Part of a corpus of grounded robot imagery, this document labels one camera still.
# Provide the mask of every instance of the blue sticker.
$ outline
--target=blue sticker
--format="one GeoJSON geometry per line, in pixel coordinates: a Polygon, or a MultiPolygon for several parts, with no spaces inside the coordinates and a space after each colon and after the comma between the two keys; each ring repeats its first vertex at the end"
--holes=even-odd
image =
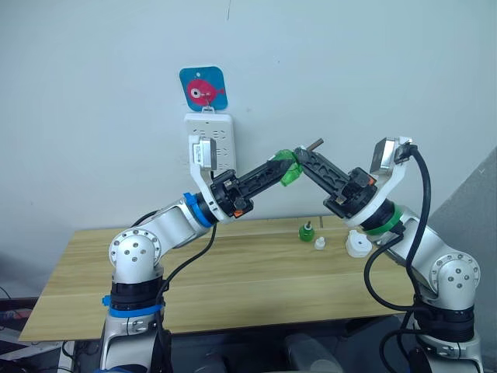
{"type": "Polygon", "coordinates": [[[179,72],[179,79],[191,110],[202,111],[204,106],[223,110],[228,106],[223,72],[219,68],[184,68],[179,72]]]}

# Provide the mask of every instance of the white bottle cap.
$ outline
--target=white bottle cap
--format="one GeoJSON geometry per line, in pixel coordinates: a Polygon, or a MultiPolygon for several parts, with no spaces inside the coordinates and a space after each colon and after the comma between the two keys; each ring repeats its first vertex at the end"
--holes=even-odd
{"type": "Polygon", "coordinates": [[[363,258],[373,249],[373,245],[367,240],[367,236],[355,229],[349,232],[345,246],[352,258],[363,258]]]}
{"type": "Polygon", "coordinates": [[[316,239],[316,242],[314,242],[314,248],[316,250],[323,250],[326,246],[326,240],[324,237],[319,237],[316,239]]]}

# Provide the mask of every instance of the wooden table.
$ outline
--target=wooden table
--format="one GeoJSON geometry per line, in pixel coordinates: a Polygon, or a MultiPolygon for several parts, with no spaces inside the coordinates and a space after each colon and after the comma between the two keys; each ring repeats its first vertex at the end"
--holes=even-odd
{"type": "MultiPolygon", "coordinates": [[[[122,229],[76,232],[33,310],[21,340],[99,338],[113,267],[107,248],[122,229]]],[[[337,217],[236,221],[219,225],[210,252],[188,266],[165,294],[166,326],[174,333],[242,326],[386,315],[363,283],[365,259],[345,249],[348,229],[337,217]],[[297,237],[311,220],[323,251],[297,237]]],[[[168,273],[201,250],[210,234],[162,258],[168,273]]],[[[408,304],[402,267],[380,257],[372,282],[387,300],[408,304]]]]}

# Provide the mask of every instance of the white power strip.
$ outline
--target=white power strip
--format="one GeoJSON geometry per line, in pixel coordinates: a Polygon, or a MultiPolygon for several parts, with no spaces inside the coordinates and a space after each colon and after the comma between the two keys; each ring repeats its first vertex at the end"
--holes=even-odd
{"type": "Polygon", "coordinates": [[[236,170],[233,119],[228,114],[188,113],[185,115],[188,134],[197,134],[216,141],[217,171],[236,170]]]}

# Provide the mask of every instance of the metal rod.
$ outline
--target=metal rod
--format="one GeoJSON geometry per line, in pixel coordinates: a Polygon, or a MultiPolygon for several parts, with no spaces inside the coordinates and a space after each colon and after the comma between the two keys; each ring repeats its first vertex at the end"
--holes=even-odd
{"type": "Polygon", "coordinates": [[[316,149],[319,145],[321,145],[323,142],[325,142],[322,138],[319,138],[317,141],[313,142],[310,144],[307,148],[309,152],[312,152],[314,149],[316,149]]]}

